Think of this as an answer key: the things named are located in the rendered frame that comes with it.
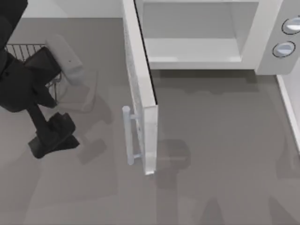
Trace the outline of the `grey microwave knob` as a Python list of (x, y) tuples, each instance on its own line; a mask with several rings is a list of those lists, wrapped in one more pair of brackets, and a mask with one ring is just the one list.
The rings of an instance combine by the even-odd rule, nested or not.
[(300, 16), (286, 19), (281, 26), (281, 30), (286, 35), (300, 33)]
[(277, 58), (285, 58), (293, 54), (295, 49), (296, 49), (295, 43), (291, 41), (287, 41), (287, 42), (276, 44), (272, 49), (272, 54)]

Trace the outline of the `pale microwave oven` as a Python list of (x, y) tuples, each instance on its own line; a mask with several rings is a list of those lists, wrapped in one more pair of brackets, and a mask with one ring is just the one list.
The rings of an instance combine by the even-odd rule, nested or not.
[[(286, 75), (300, 57), (300, 33), (281, 26), (300, 0), (136, 0), (146, 53), (155, 69), (253, 70)], [(278, 43), (293, 54), (277, 58)]]

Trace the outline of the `pale grey rounded box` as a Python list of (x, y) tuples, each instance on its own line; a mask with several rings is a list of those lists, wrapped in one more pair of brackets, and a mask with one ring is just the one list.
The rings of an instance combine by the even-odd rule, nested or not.
[(52, 35), (45, 44), (58, 63), (66, 80), (71, 85), (80, 85), (84, 80), (84, 65), (72, 47), (61, 35)]

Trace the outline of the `pale microwave door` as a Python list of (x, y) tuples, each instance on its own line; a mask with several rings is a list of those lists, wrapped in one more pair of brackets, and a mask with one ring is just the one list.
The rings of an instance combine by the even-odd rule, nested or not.
[(143, 172), (157, 170), (158, 103), (136, 0), (120, 0), (128, 81), (131, 90)]

